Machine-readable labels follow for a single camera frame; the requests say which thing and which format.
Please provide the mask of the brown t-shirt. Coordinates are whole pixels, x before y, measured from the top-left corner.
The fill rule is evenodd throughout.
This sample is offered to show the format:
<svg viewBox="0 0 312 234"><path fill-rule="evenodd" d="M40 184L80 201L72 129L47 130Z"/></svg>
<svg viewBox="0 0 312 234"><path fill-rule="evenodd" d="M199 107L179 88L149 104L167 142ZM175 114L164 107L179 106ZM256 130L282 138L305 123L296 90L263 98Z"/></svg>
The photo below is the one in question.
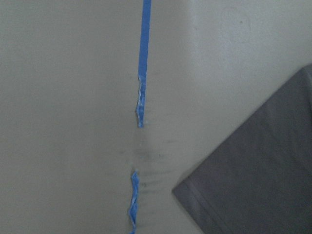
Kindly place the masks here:
<svg viewBox="0 0 312 234"><path fill-rule="evenodd" d="M312 231L312 67L283 84L173 193L206 234Z"/></svg>

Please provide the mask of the blue floor tape grid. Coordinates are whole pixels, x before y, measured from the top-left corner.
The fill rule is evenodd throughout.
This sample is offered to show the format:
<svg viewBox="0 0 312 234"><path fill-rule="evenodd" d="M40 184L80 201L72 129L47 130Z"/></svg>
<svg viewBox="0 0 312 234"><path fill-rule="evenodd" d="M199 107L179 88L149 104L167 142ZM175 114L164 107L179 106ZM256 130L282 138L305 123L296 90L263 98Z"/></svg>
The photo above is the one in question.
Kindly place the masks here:
<svg viewBox="0 0 312 234"><path fill-rule="evenodd" d="M146 84L147 84L147 68L148 68L148 49L150 36L150 20L151 20L152 1L144 0L142 6L141 33L138 57L138 100L136 105L137 126L144 127ZM139 176L135 170L131 174L132 197L128 210L128 217L132 225L130 234L136 233L137 230L137 210L138 210L138 192L139 192Z"/></svg>

